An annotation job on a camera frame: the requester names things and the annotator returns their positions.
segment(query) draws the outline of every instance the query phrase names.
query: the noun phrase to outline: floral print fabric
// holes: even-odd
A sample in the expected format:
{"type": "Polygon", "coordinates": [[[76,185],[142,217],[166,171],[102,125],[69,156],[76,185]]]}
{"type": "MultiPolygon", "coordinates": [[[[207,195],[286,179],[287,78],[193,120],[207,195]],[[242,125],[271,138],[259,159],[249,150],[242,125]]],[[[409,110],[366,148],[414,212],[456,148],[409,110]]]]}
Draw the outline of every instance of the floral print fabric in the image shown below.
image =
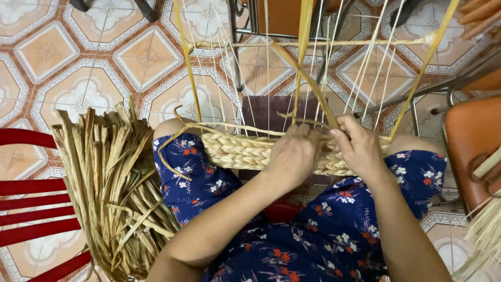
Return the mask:
{"type": "MultiPolygon", "coordinates": [[[[231,170],[212,166],[199,136],[183,133],[153,141],[165,204],[182,226],[242,186],[231,170]]],[[[442,190],[446,159],[427,151],[407,151],[385,159],[416,218],[442,190]]],[[[270,224],[258,215],[206,271],[204,281],[376,281],[385,273],[374,201],[359,177],[329,186],[290,223],[270,224]]]]}

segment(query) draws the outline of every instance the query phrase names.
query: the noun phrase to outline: red chair slat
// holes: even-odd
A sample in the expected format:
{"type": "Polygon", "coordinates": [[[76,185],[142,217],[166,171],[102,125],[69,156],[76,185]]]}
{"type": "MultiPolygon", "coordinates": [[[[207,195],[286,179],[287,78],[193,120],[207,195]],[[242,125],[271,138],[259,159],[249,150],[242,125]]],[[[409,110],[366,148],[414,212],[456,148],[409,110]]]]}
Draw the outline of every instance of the red chair slat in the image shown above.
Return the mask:
{"type": "Polygon", "coordinates": [[[0,128],[0,146],[30,144],[56,149],[56,142],[50,134],[21,128],[0,128]]]}
{"type": "Polygon", "coordinates": [[[51,221],[0,231],[0,247],[80,229],[76,218],[51,221]]]}
{"type": "Polygon", "coordinates": [[[75,214],[72,206],[0,216],[0,226],[75,214]]]}
{"type": "Polygon", "coordinates": [[[0,181],[0,196],[66,191],[63,179],[0,181]]]}
{"type": "Polygon", "coordinates": [[[4,200],[0,201],[0,211],[69,203],[70,201],[71,201],[70,196],[68,194],[48,195],[48,196],[22,198],[15,200],[4,200]]]}
{"type": "Polygon", "coordinates": [[[90,261],[91,261],[91,253],[90,251],[86,251],[71,258],[66,262],[59,264],[55,268],[40,274],[37,277],[31,278],[27,282],[59,281],[64,277],[70,275],[75,270],[90,263],[90,261]]]}

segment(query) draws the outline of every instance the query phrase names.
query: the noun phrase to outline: orange chair seat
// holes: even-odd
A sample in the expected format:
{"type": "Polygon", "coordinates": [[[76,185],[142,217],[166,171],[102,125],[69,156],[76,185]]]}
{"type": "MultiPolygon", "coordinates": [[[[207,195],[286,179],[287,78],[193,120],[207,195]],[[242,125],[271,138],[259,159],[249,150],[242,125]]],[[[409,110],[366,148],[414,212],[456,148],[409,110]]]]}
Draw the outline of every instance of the orange chair seat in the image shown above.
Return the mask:
{"type": "MultiPolygon", "coordinates": [[[[444,117],[447,152],[460,197],[469,213],[490,197],[482,183],[471,178],[468,164],[501,145],[501,96],[473,99],[452,107],[444,117]]],[[[490,191],[501,189],[501,179],[490,191]]]]}

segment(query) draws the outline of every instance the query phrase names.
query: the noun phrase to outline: knee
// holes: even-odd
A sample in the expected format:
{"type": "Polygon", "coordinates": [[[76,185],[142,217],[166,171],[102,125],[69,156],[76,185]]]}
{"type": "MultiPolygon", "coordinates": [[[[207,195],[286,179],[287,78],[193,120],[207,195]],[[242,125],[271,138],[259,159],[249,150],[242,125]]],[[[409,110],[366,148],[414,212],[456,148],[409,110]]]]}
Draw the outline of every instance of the knee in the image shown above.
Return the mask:
{"type": "MultiPolygon", "coordinates": [[[[194,120],[191,120],[191,119],[185,118],[185,117],[183,117],[182,119],[184,122],[196,122],[194,120]]],[[[184,127],[184,123],[177,118],[171,118],[171,119],[165,120],[165,121],[161,122],[155,128],[155,132],[153,133],[153,139],[157,139],[157,138],[160,138],[162,136],[176,134],[183,127],[184,127]]],[[[185,133],[193,133],[193,134],[200,135],[201,131],[198,128],[188,128],[188,130],[186,130],[185,133]]]]}
{"type": "Polygon", "coordinates": [[[423,150],[443,155],[445,152],[438,144],[414,135],[396,135],[391,141],[387,155],[400,151],[423,150]]]}

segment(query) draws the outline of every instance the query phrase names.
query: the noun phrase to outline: tiled floor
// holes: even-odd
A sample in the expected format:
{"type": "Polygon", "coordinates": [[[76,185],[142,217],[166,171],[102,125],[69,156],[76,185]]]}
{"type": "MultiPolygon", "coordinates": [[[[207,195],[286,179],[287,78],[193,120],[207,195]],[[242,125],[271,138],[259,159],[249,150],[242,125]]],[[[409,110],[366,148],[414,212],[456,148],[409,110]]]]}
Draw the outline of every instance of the tiled floor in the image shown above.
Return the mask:
{"type": "MultiPolygon", "coordinates": [[[[178,110],[180,114],[194,117],[192,90],[180,44],[180,26],[172,12],[172,0],[148,2],[159,11],[159,19],[154,23],[143,18],[132,0],[94,0],[86,13],[77,11],[66,0],[0,0],[0,126],[49,133],[50,126],[56,123],[54,109],[67,110],[75,120],[88,106],[104,113],[129,95],[135,98],[138,114],[153,128],[172,118],[174,107],[180,104],[183,105],[178,110]]],[[[362,40],[373,34],[376,19],[364,16],[379,16],[382,4],[380,0],[355,1],[343,24],[340,40],[362,40]]],[[[398,9],[398,5],[399,2],[388,3],[382,27],[377,30],[380,39],[389,37],[390,13],[398,9]]],[[[440,23],[447,5],[447,0],[422,1],[394,36],[411,40],[424,37],[440,23]]],[[[182,14],[182,27],[188,42],[218,42],[225,33],[229,34],[223,0],[188,0],[181,9],[186,10],[182,14]]],[[[246,18],[244,14],[238,19],[240,27],[246,18]]],[[[489,37],[478,42],[464,42],[459,37],[461,33],[462,26],[454,18],[421,86],[457,73],[490,48],[489,37]]],[[[266,39],[246,36],[243,40],[259,42],[266,39]]],[[[360,82],[357,73],[367,47],[333,48],[326,81],[332,110],[343,113],[352,93],[358,93],[354,108],[359,111],[366,105],[373,106],[408,92],[426,50],[427,47],[421,45],[400,45],[385,54],[385,46],[377,46],[371,50],[366,74],[360,82]],[[353,89],[355,84],[360,86],[359,90],[353,89]]],[[[289,51],[297,56],[297,48],[290,47],[289,51]]],[[[295,71],[274,51],[269,50],[269,68],[266,48],[241,48],[239,52],[245,88],[238,94],[231,79],[231,52],[196,50],[190,56],[203,120],[241,123],[245,95],[289,96],[294,91],[295,71]]],[[[315,69],[312,62],[319,59],[315,56],[319,54],[308,51],[304,60],[307,70],[315,69]]],[[[303,83],[301,90],[307,93],[308,86],[303,83]]],[[[457,91],[454,95],[458,101],[463,101],[482,93],[457,91]]],[[[440,116],[430,115],[430,110],[444,104],[445,97],[439,94],[429,94],[417,102],[422,136],[441,145],[440,116]]],[[[388,108],[382,112],[378,124],[376,115],[370,115],[364,124],[380,133],[388,133],[399,111],[397,106],[388,108]]],[[[413,133],[409,111],[398,132],[413,133]]],[[[55,150],[28,145],[0,147],[0,180],[47,179],[62,175],[64,170],[55,150]]],[[[457,190],[451,172],[447,171],[446,176],[449,189],[445,189],[444,197],[451,199],[457,195],[457,190]]],[[[321,188],[310,185],[297,189],[290,195],[291,201],[307,202],[321,188]]],[[[462,239],[464,221],[449,233],[451,225],[461,220],[464,218],[460,214],[435,211],[421,223],[450,270],[457,269],[471,254],[468,242],[462,239]]],[[[76,255],[84,243],[85,238],[77,231],[0,248],[0,281],[25,281],[76,255]]],[[[501,280],[500,269],[480,273],[476,280],[501,280]]],[[[86,273],[87,269],[82,269],[66,280],[82,281],[86,273]]],[[[95,275],[91,277],[92,281],[96,279],[95,275]]]]}

